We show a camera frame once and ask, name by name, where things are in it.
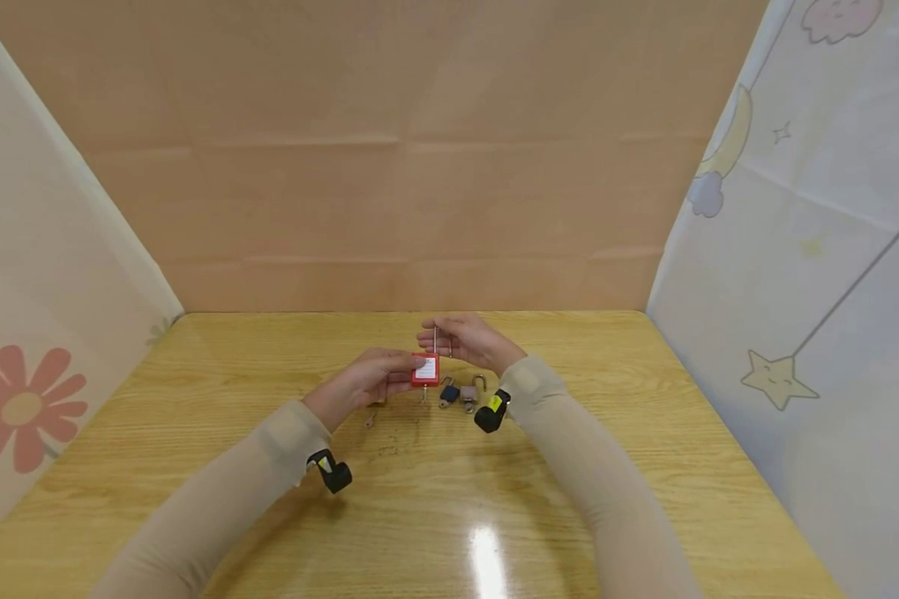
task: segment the white curtain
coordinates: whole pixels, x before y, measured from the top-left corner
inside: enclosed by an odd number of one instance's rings
[[[181,311],[0,44],[0,521]]]
[[[649,313],[850,597],[899,597],[899,0],[773,0]]]

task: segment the brown cardboard backdrop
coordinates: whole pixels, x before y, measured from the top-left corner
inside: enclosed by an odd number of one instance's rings
[[[644,306],[765,0],[0,0],[189,310]]]

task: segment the wooden table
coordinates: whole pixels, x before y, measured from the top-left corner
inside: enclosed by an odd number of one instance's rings
[[[841,597],[649,320],[499,313],[643,471],[708,597]],[[84,597],[149,513],[286,398],[417,314],[192,314],[176,324],[0,525],[0,598]],[[468,380],[475,370],[445,360]],[[489,376],[489,382],[495,379]],[[209,597],[596,597],[587,531],[512,422],[391,399],[334,439],[355,481],[316,473],[223,563]]]

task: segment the yellow star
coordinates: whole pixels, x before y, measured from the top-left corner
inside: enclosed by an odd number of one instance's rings
[[[802,247],[802,254],[807,258],[819,258],[822,256],[822,239],[799,241]]]
[[[778,410],[786,409],[790,398],[817,398],[819,394],[796,380],[796,359],[791,355],[770,361],[750,349],[752,372],[746,374],[742,384],[759,389],[766,394]]]

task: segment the pink flower print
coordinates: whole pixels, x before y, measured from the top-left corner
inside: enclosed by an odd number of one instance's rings
[[[43,463],[40,432],[60,443],[77,436],[77,424],[69,418],[87,411],[83,402],[64,402],[87,383],[83,374],[57,381],[70,366],[70,352],[50,349],[27,383],[24,353],[19,346],[0,348],[0,454],[13,436],[13,467],[31,473]]]
[[[846,37],[859,37],[882,12],[882,0],[815,0],[802,15],[802,29],[809,42],[835,44]]]

